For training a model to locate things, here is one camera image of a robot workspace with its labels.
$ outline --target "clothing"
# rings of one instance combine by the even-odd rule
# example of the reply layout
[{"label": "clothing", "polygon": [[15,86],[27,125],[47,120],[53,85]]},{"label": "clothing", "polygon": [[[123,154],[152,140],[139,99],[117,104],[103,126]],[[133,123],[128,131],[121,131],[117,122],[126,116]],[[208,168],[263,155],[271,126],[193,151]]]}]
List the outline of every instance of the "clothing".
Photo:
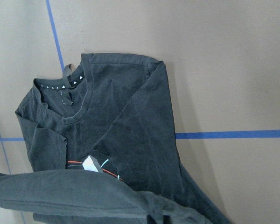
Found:
[{"label": "clothing", "polygon": [[[126,189],[130,194],[122,194],[121,199],[136,204],[136,210],[144,208],[141,221],[150,215],[151,222],[162,223],[166,215],[173,219],[180,217],[175,218],[176,223],[181,220],[195,223],[189,221],[189,217],[210,223],[205,216],[213,224],[228,224],[180,164],[165,64],[132,54],[82,54],[81,57],[80,65],[66,78],[34,79],[33,88],[16,110],[34,173],[0,178],[14,181],[23,178],[27,182],[37,178],[36,181],[41,182],[48,176],[59,177],[59,183],[47,182],[47,190],[36,188],[43,191],[42,197],[49,195],[60,203],[66,199],[54,197],[49,189],[67,196],[76,195],[67,188],[83,191],[87,188],[84,184],[91,182],[89,192],[105,199],[109,195],[105,186],[109,190],[111,186],[115,194]],[[70,170],[83,169],[81,162],[88,155],[103,165],[105,173]],[[69,184],[67,188],[57,188],[58,184],[65,183]],[[112,208],[116,208],[118,202],[104,201]],[[35,219],[48,223],[60,222],[58,216],[96,216],[89,210],[88,215],[62,210],[56,213],[50,210],[48,214],[36,207],[32,211],[40,214],[35,215]],[[26,209],[18,204],[12,208]],[[106,209],[111,208],[104,207],[100,212],[106,213]],[[137,213],[122,209],[116,211],[118,216],[106,217],[125,219]]]},{"label": "clothing", "polygon": [[[99,218],[105,223],[112,217],[131,224],[145,223],[150,215],[157,224],[163,215],[173,223],[211,224],[192,208],[185,208],[149,191],[133,191],[110,175],[84,170],[47,170],[20,175],[0,176],[0,207],[55,216]],[[38,215],[46,220],[45,215]]]}]

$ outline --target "black t-shirt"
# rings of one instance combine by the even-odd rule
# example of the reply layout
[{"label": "black t-shirt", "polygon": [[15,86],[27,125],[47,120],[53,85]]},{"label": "black t-shirt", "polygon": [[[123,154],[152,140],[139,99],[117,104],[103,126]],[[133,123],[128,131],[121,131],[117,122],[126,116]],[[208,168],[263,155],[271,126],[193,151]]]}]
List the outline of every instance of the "black t-shirt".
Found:
[{"label": "black t-shirt", "polygon": [[70,87],[64,79],[34,79],[16,110],[34,171],[83,169],[91,155],[106,175],[132,190],[153,192],[213,223],[228,223],[180,164],[162,61],[82,54],[67,79]]}]

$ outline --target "gray floor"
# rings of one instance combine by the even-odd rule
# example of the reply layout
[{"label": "gray floor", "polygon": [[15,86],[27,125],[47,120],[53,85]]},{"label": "gray floor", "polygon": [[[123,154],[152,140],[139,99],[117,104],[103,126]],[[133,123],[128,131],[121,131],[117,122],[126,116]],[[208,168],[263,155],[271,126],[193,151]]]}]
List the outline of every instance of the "gray floor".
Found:
[{"label": "gray floor", "polygon": [[[280,129],[280,0],[50,3],[64,64],[77,66],[91,52],[165,62],[177,133]],[[46,1],[0,1],[2,138],[22,137],[14,111],[34,77],[61,77]],[[233,223],[280,224],[280,138],[177,140],[177,147]],[[32,171],[23,141],[0,142],[2,173],[6,158],[12,174]],[[1,223],[24,221],[0,208]]]}]

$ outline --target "blue line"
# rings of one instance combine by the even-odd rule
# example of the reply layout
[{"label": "blue line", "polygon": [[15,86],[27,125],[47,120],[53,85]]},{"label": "blue line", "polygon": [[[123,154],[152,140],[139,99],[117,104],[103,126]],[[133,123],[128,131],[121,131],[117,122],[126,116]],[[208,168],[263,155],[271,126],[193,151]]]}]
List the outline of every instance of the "blue line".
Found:
[{"label": "blue line", "polygon": [[6,160],[6,164],[7,164],[7,168],[8,168],[9,174],[11,174],[11,172],[10,172],[10,166],[9,166],[9,162],[8,162],[8,158],[7,158],[7,155],[6,155],[6,150],[5,150],[3,141],[1,140],[0,142],[1,142],[1,145],[2,145],[3,153],[4,153],[4,155],[5,155],[5,160]]},{"label": "blue line", "polygon": [[105,163],[106,162],[108,162],[109,161],[109,159],[106,159],[106,161],[105,162],[103,162],[103,164],[101,165],[101,168],[103,167],[103,165],[105,165]]},{"label": "blue line", "polygon": [[24,213],[22,211],[21,211],[21,215],[22,215],[22,219],[23,219],[24,224],[26,224]]},{"label": "blue line", "polygon": [[176,133],[176,139],[280,138],[280,130]]},{"label": "blue line", "polygon": [[0,141],[24,141],[23,138],[0,138]]},{"label": "blue line", "polygon": [[53,31],[53,35],[54,35],[54,39],[55,39],[55,45],[56,45],[56,49],[57,49],[57,53],[58,53],[58,57],[59,57],[59,62],[60,62],[61,69],[63,71],[64,70],[64,64],[63,64],[63,59],[62,59],[62,55],[61,55],[61,50],[60,50],[60,46],[59,46],[59,41],[58,41],[58,37],[57,37],[57,32],[56,32],[56,28],[55,28],[55,24],[54,24],[52,10],[51,10],[49,0],[46,0],[46,3],[47,3],[48,14],[49,14],[49,17],[50,17],[51,27],[52,27],[52,31]]}]

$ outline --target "dark gray shirt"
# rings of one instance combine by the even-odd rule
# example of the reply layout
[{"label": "dark gray shirt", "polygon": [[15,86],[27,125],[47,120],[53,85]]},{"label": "dark gray shirt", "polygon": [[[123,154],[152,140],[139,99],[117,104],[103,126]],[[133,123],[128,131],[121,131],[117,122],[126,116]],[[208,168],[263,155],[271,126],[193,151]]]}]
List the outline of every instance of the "dark gray shirt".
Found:
[{"label": "dark gray shirt", "polygon": [[[145,222],[159,223],[163,215],[177,217],[179,214],[180,218],[175,220],[185,223],[200,223],[193,220],[209,223],[203,216],[214,224],[229,223],[180,164],[167,72],[162,61],[132,54],[82,54],[80,65],[66,79],[34,79],[33,88],[19,105],[16,115],[35,173],[50,171],[51,174],[54,170],[65,169],[59,180],[64,183],[67,174],[70,177],[93,173],[69,171],[83,169],[82,162],[91,155],[104,171],[91,174],[91,178],[97,177],[93,181],[101,183],[100,178],[108,178],[104,179],[104,186],[93,184],[89,191],[98,192],[99,189],[103,199],[108,195],[105,186],[114,189],[125,186],[133,194],[140,194],[139,201],[129,198],[130,194],[121,196],[137,204],[137,209],[142,197],[145,198],[148,209],[142,214],[153,217],[145,218]],[[41,172],[41,177],[45,178],[46,174]],[[74,185],[77,191],[82,187],[86,186]],[[117,208],[116,202],[110,206]],[[188,222],[195,210],[198,211],[195,216],[201,217]],[[119,217],[123,219],[135,218],[133,212],[123,210],[122,213],[125,216]],[[77,218],[75,214],[70,218],[62,212],[61,216],[41,214],[35,215],[35,219],[48,223],[83,223],[80,217],[79,222],[73,221]],[[100,217],[98,222],[106,220],[110,221]]]}]

